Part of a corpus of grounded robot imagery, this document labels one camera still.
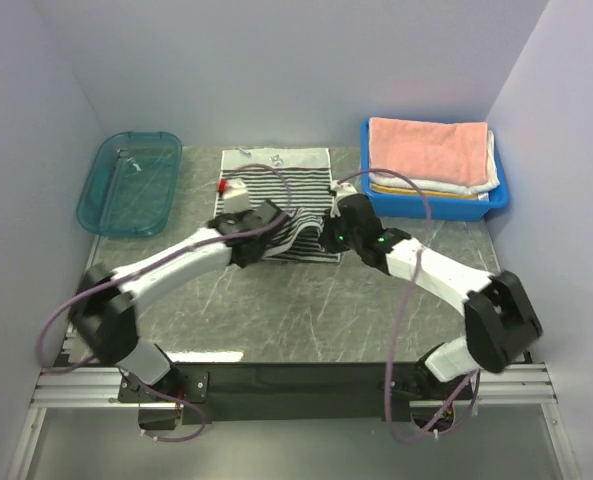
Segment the green white striped towel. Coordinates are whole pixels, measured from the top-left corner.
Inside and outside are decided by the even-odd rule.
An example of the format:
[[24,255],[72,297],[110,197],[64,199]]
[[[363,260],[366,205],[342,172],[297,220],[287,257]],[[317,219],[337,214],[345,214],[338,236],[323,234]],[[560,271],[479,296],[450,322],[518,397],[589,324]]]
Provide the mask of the green white striped towel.
[[221,179],[240,179],[252,207],[270,200],[290,219],[273,237],[264,256],[285,262],[337,263],[339,254],[319,244],[323,216],[333,198],[329,151],[304,149],[230,149],[222,152]]

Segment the white terry towel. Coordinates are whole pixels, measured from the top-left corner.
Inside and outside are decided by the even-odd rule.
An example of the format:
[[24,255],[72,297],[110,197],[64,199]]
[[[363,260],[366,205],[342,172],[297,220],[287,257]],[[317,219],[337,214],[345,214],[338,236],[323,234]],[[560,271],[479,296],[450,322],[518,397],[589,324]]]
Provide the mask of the white terry towel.
[[[460,186],[435,180],[413,179],[413,182],[421,189],[429,192],[436,192],[439,196],[473,197],[477,199],[480,195],[488,194],[500,185],[498,169],[495,161],[495,138],[491,130],[487,132],[485,173],[487,179],[484,183],[471,187]],[[381,173],[369,174],[370,185],[373,190],[393,193],[398,190],[411,190],[412,187],[404,180]]]

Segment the pink terry towel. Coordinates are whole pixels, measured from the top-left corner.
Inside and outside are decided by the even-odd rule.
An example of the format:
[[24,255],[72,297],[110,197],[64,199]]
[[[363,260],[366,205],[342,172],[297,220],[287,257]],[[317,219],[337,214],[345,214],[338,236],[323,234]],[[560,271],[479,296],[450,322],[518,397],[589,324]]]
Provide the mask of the pink terry towel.
[[484,183],[485,122],[436,123],[372,117],[368,122],[370,166],[410,179],[460,186]]

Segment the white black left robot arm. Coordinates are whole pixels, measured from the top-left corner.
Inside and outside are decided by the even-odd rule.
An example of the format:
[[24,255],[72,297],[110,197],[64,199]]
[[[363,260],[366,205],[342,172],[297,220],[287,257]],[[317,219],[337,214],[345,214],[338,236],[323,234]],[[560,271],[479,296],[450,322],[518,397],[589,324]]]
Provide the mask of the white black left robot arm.
[[101,364],[130,372],[153,401],[167,401],[176,392],[177,377],[166,354],[140,337],[139,316],[205,273],[258,262],[287,220],[285,211],[266,200],[252,210],[221,214],[139,262],[111,271],[96,265],[81,278],[68,320]]

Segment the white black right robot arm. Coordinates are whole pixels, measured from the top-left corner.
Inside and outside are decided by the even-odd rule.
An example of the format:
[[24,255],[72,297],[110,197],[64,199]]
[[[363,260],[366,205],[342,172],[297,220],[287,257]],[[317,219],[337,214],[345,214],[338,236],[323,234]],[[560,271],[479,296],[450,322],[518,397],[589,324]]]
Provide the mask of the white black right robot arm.
[[465,333],[431,350],[416,375],[419,393],[438,399],[452,380],[474,370],[499,374],[542,337],[543,328],[520,281],[504,270],[474,269],[384,228],[366,195],[334,182],[319,243],[329,253],[355,252],[382,273],[414,282],[455,309]]

